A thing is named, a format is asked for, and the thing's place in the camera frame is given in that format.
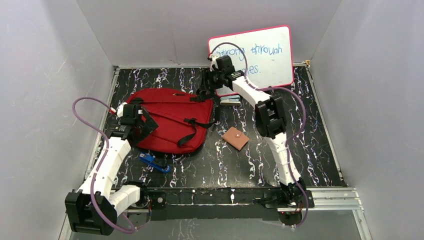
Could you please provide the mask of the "red student backpack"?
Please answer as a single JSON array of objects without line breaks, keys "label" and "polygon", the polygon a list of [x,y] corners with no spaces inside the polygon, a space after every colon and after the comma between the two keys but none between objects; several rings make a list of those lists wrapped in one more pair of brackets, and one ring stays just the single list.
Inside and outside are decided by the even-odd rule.
[{"label": "red student backpack", "polygon": [[205,95],[172,88],[146,88],[126,101],[141,105],[157,128],[137,147],[167,154],[195,152],[205,141],[207,131],[220,119],[219,108]]}]

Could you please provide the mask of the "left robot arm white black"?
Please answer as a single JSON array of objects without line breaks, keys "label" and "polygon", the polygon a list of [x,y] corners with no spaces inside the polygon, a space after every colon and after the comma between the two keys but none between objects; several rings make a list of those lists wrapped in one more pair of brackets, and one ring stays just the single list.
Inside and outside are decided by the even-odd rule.
[{"label": "left robot arm white black", "polygon": [[117,114],[118,124],[108,132],[88,124],[104,139],[101,156],[87,179],[78,189],[69,192],[64,201],[70,229],[76,233],[109,236],[117,230],[133,234],[139,228],[127,216],[128,226],[119,226],[118,217],[132,205],[144,208],[150,200],[141,182],[127,182],[116,191],[112,188],[132,143],[139,143],[158,126],[138,104],[124,103],[118,109],[110,107],[109,110]]}]

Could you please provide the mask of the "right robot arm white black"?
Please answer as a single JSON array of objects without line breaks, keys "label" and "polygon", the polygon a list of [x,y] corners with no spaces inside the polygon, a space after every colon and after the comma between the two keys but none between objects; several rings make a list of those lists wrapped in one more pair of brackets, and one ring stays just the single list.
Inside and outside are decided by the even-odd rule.
[{"label": "right robot arm white black", "polygon": [[275,160],[282,193],[276,202],[288,207],[303,206],[308,209],[310,200],[306,185],[297,170],[289,150],[287,118],[284,101],[267,93],[267,88],[259,88],[248,77],[247,72],[236,70],[228,55],[210,54],[204,86],[207,90],[228,87],[238,93],[254,107],[257,132],[266,140]]}]

